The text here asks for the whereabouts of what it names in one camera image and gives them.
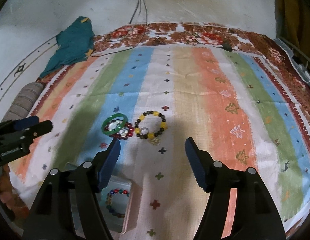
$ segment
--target yellow bead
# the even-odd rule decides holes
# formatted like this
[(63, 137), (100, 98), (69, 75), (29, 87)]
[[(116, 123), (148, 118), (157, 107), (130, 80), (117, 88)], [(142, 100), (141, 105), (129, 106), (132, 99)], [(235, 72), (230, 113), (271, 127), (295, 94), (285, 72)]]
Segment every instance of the yellow bead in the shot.
[(166, 128), (167, 128), (167, 126), (166, 126), (166, 122), (161, 122), (161, 123), (160, 123), (160, 126), (161, 126), (162, 128), (164, 128), (164, 129), (166, 129)]

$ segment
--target blue stripe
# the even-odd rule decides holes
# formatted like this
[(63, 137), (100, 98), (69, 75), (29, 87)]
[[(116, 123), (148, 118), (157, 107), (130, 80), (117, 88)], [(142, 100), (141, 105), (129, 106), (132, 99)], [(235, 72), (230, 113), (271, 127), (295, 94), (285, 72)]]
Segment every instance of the blue stripe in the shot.
[[(134, 122), (132, 118), (135, 105), (153, 51), (154, 48), (152, 47), (140, 47), (133, 50), (109, 93), (106, 95), (105, 102), (86, 135), (85, 143), (77, 159), (77, 165), (84, 161), (92, 160), (96, 153), (102, 151), (103, 149), (100, 148), (101, 143), (107, 143), (107, 145), (111, 143), (112, 138), (102, 133), (101, 126), (106, 118), (115, 113), (114, 111), (116, 111), (117, 107), (119, 107), (118, 113), (125, 114), (129, 122)], [(115, 167), (115, 173), (119, 171), (120, 165), (125, 160), (123, 149), (126, 141), (121, 140), (120, 144), (121, 153)]]
[(271, 97), (276, 108), (278, 109), (280, 116), (284, 120), (287, 132), (291, 137), (298, 165), (302, 172), (302, 191), (304, 194), (303, 205), (305, 205), (310, 200), (310, 188), (308, 187), (308, 185), (310, 185), (310, 156), (303, 140), (302, 134), (300, 133), (300, 128), (298, 127), (296, 120), (288, 107), (288, 103), (284, 100), (277, 88), (268, 78), (267, 74), (260, 68), (257, 63), (255, 63), (252, 57), (243, 54), (240, 55), (254, 71), (256, 77), (259, 79), (265, 91)]

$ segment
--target green cross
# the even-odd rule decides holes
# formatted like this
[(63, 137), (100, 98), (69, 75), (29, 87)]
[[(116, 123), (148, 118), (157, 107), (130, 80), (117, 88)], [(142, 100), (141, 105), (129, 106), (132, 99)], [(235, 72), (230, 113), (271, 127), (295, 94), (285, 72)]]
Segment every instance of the green cross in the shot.
[(154, 232), (154, 230), (151, 229), (151, 231), (147, 231), (147, 234), (149, 234), (150, 236), (154, 236), (156, 235), (156, 232)]
[(158, 180), (160, 180), (163, 177), (164, 177), (164, 175), (162, 175), (161, 172), (155, 176), (155, 178), (157, 178)]

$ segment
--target striped cushion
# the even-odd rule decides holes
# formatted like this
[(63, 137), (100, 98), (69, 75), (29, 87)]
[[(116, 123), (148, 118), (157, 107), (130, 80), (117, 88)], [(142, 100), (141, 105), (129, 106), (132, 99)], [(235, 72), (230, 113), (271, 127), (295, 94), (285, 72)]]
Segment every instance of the striped cushion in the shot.
[(26, 118), (43, 89), (44, 85), (37, 82), (25, 85), (15, 97), (2, 122)]

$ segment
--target striped blanket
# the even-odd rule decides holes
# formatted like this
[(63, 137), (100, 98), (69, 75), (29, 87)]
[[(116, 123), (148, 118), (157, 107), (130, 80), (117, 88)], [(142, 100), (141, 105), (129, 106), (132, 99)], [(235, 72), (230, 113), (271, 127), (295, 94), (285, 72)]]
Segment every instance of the striped blanket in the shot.
[[(10, 164), (21, 198), (31, 206), (51, 168), (80, 165), (107, 148), (108, 116), (134, 123), (147, 110), (162, 112), (168, 129), (159, 146), (136, 136), (121, 141), (114, 174), (135, 184), (136, 225), (119, 239), (193, 239), (209, 195), (188, 163), (188, 137), (229, 168), (256, 168), (286, 231), (308, 212), (310, 126), (294, 96), (260, 55), (182, 44), (90, 57), (55, 75), (33, 110), (53, 131)], [(150, 131), (159, 124), (154, 116), (143, 121)], [(232, 194), (230, 214), (234, 206)], [(230, 230), (228, 218), (224, 235)]]

